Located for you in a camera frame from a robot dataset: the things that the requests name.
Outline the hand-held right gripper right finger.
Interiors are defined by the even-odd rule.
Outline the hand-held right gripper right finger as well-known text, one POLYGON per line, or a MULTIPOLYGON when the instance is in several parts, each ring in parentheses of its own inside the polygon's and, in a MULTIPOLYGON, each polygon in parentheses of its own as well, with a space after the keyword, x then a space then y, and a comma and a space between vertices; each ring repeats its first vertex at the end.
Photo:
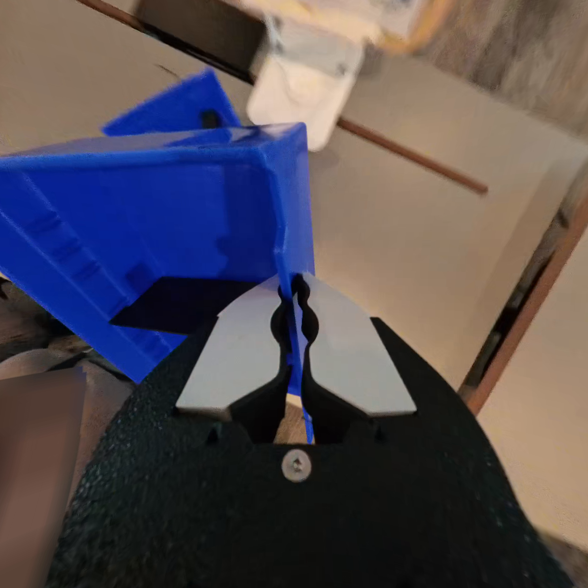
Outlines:
POLYGON ((315 444, 342 443, 357 422, 415 414, 368 313, 310 273, 298 275, 293 286, 307 342, 301 397, 315 444))

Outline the white monitor stand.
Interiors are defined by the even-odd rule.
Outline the white monitor stand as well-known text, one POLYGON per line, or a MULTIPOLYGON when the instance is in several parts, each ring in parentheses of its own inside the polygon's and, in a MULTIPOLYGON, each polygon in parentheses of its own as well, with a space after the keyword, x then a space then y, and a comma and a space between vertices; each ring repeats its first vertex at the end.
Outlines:
POLYGON ((364 59, 364 43, 265 15, 267 53, 246 112, 254 125, 301 122, 311 152, 325 148, 364 59))

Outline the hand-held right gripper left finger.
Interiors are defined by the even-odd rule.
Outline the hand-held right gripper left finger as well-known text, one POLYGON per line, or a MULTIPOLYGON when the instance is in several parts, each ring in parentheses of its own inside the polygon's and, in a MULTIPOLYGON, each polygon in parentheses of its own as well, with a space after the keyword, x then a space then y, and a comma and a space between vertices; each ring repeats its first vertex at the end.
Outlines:
POLYGON ((230 303, 176 401, 178 412, 233 422, 253 443, 274 443, 292 377, 289 310, 277 275, 230 303))

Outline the blue plastic bin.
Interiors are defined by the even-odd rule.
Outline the blue plastic bin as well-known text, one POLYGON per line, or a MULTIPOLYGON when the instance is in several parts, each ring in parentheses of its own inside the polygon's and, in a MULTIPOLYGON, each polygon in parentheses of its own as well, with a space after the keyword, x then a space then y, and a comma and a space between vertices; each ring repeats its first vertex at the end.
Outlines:
POLYGON ((315 270, 305 124, 242 126, 205 70, 102 133, 1 157, 1 272, 136 383, 266 283, 277 357, 228 418, 273 442, 292 280, 315 270))

